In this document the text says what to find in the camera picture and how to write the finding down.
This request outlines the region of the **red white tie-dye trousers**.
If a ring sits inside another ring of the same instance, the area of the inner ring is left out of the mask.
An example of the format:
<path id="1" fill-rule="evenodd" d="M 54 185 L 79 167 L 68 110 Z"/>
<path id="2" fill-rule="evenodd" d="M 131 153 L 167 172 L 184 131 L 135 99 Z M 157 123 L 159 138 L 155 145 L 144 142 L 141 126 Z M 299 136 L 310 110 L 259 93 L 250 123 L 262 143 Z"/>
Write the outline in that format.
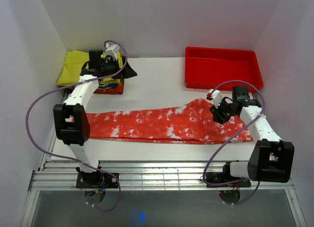
<path id="1" fill-rule="evenodd" d="M 88 113 L 90 138 L 144 143 L 222 144 L 245 127 L 238 117 L 213 121 L 211 103 L 198 98 L 179 107 Z"/>

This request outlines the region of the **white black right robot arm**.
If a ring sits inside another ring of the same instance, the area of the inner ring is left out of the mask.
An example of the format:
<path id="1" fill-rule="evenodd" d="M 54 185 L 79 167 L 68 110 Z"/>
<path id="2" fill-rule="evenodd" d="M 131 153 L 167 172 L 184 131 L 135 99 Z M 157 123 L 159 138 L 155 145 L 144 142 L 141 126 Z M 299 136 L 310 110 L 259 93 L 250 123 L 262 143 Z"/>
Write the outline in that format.
<path id="1" fill-rule="evenodd" d="M 287 183 L 292 169 L 294 145 L 275 133 L 262 112 L 260 102 L 250 98 L 248 87 L 234 86 L 230 102 L 214 89 L 209 91 L 207 98 L 214 102 L 210 107 L 214 122 L 222 125 L 232 116 L 239 116 L 255 142 L 249 161 L 227 162 L 221 173 L 207 173 L 207 181 L 220 186 L 234 186 L 243 179 Z"/>

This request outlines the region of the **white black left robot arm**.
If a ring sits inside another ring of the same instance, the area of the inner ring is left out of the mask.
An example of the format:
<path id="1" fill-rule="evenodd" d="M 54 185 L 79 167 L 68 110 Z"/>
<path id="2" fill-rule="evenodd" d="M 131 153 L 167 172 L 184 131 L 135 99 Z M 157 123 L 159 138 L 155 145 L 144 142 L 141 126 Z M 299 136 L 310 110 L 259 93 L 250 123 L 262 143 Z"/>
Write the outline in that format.
<path id="1" fill-rule="evenodd" d="M 99 171 L 100 162 L 87 141 L 90 137 L 90 124 L 85 108 L 99 88 L 101 77 L 131 78 L 137 73 L 130 67 L 125 56 L 119 53 L 120 47 L 111 44 L 102 49 L 90 50 L 89 59 L 81 68 L 79 85 L 62 104 L 53 108 L 56 136 L 73 152 L 80 165 L 76 171 L 81 179 L 92 187 L 100 187 L 104 175 Z"/>

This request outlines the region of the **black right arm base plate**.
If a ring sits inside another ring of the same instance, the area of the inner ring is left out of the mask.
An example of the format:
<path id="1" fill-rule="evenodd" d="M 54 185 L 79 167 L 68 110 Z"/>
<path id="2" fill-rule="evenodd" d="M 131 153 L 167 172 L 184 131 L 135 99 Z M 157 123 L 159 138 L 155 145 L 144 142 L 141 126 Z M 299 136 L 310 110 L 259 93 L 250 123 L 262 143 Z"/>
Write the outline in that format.
<path id="1" fill-rule="evenodd" d="M 242 179 L 239 177 L 227 176 L 222 172 L 206 172 L 206 175 L 201 175 L 200 181 L 213 183 L 214 185 L 206 185 L 207 188 L 211 187 L 223 187 L 223 188 L 248 188 L 251 187 L 251 181 L 249 179 Z"/>

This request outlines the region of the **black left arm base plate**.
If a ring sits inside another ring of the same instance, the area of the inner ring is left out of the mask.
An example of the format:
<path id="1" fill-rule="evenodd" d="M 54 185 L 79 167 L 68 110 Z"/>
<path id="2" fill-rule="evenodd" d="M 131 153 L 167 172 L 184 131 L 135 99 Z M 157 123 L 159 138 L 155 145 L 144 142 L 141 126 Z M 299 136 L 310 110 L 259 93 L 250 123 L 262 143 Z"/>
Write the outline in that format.
<path id="1" fill-rule="evenodd" d="M 76 188 L 79 189 L 100 189 L 100 188 L 118 188 L 118 173 L 113 173 L 116 177 L 106 173 L 80 173 L 76 181 Z"/>

